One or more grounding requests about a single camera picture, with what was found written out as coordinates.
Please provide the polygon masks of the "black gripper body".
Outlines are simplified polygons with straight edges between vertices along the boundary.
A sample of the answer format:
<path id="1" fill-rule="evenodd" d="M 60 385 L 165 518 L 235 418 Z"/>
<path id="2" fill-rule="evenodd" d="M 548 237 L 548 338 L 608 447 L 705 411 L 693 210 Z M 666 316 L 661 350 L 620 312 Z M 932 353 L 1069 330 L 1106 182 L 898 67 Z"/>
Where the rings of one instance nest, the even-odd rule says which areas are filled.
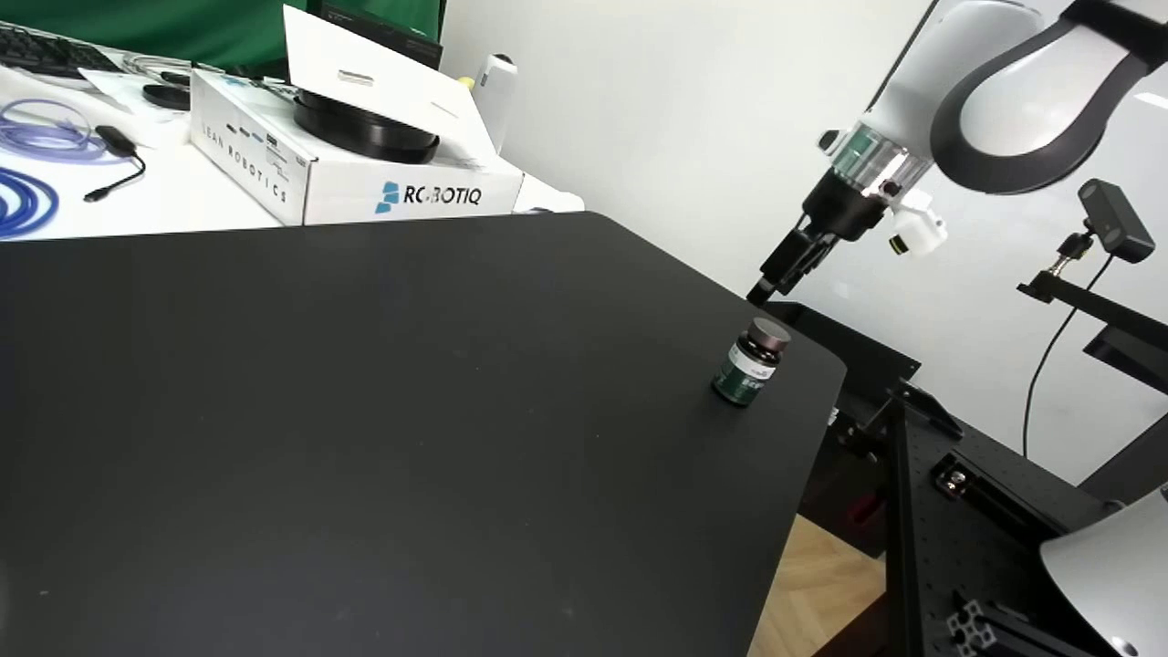
<path id="1" fill-rule="evenodd" d="M 884 196 L 865 196 L 835 173 L 827 173 L 805 196 L 795 222 L 795 246 L 811 252 L 833 252 L 839 241 L 858 241 L 887 212 Z"/>

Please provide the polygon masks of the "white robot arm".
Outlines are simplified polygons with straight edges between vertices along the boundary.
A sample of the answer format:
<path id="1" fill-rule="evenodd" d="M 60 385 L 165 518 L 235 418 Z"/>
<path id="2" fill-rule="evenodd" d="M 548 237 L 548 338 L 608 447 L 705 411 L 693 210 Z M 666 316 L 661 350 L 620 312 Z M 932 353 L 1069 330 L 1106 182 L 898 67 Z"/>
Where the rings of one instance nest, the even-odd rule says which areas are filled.
<path id="1" fill-rule="evenodd" d="M 1165 67 L 1168 0 L 932 0 L 858 123 L 817 140 L 830 168 L 750 300 L 789 295 L 881 221 L 898 257 L 934 252 L 951 230 L 928 173 L 997 196 L 1069 178 Z"/>

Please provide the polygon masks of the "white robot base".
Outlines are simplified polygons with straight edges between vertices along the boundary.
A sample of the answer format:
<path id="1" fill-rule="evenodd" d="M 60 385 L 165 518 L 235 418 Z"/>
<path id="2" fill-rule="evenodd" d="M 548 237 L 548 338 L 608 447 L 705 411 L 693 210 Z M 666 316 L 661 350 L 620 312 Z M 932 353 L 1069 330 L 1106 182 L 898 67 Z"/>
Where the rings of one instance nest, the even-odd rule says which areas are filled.
<path id="1" fill-rule="evenodd" d="M 1168 486 L 1043 542 L 1039 561 L 1116 657 L 1168 657 Z"/>

